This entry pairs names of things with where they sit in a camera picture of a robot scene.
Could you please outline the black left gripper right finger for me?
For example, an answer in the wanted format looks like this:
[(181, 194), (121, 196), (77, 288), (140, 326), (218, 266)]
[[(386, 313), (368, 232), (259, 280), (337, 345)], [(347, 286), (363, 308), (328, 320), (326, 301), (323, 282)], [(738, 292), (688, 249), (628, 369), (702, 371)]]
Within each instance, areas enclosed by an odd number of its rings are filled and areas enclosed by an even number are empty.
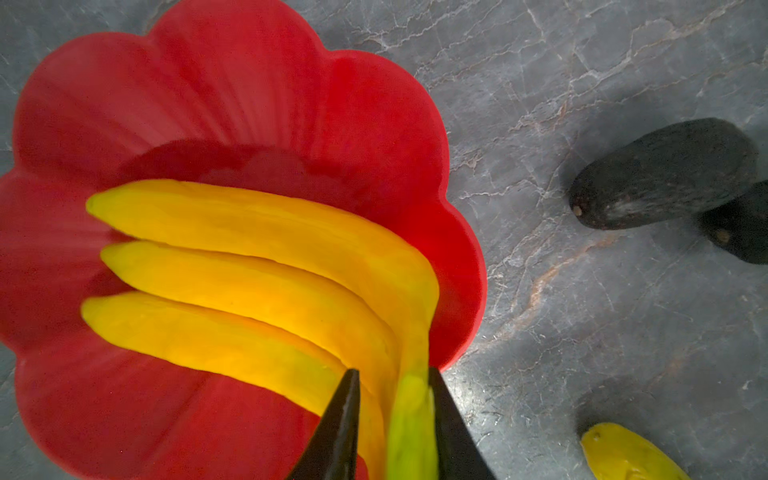
[(431, 367), (429, 385), (434, 394), (435, 435), (440, 480), (495, 480), (451, 396), (441, 372)]

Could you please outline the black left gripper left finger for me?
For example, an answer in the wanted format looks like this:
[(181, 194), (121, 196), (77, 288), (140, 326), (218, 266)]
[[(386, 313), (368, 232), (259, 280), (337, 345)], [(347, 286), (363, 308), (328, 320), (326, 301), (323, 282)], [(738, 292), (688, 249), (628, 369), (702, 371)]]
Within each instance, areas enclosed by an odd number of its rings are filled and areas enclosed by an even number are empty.
[(348, 369), (287, 479), (355, 479), (360, 400), (359, 371)]

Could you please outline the yellow fake banana bunch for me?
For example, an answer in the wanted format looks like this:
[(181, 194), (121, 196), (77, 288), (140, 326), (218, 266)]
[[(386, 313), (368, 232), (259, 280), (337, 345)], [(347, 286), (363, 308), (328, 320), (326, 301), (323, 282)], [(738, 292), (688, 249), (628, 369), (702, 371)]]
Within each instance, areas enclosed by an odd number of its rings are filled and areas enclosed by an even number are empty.
[(369, 475), (437, 477), (428, 364), (440, 288), (416, 248), (324, 204), (194, 182), (131, 182), (86, 210), (126, 235), (100, 257), (129, 291), (81, 307), (97, 335), (316, 414), (355, 369)]

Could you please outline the dark fake avocado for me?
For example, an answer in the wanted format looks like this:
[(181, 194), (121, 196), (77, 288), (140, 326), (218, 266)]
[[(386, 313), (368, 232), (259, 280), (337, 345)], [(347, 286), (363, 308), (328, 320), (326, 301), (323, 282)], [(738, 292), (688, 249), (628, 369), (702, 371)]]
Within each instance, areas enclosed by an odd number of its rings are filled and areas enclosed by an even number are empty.
[(719, 207), (756, 181), (757, 144), (733, 123), (703, 118), (648, 133), (586, 166), (569, 190), (585, 226), (636, 228)]
[(702, 229), (719, 248), (751, 264), (767, 263), (767, 181), (705, 212)]

